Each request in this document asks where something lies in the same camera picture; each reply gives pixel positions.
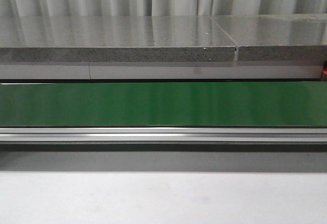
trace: gray speckled stone slab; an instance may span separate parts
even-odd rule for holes
[[[212,16],[238,46],[237,61],[327,60],[327,14]]]
[[[206,16],[0,18],[0,62],[229,62]]]

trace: conveyor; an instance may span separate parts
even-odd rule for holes
[[[1,146],[326,148],[326,26],[327,14],[2,17]]]

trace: green conveyor belt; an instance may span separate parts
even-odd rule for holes
[[[327,126],[327,82],[0,85],[0,126]]]

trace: aluminum rail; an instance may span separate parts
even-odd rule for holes
[[[0,128],[0,144],[327,144],[327,128]]]

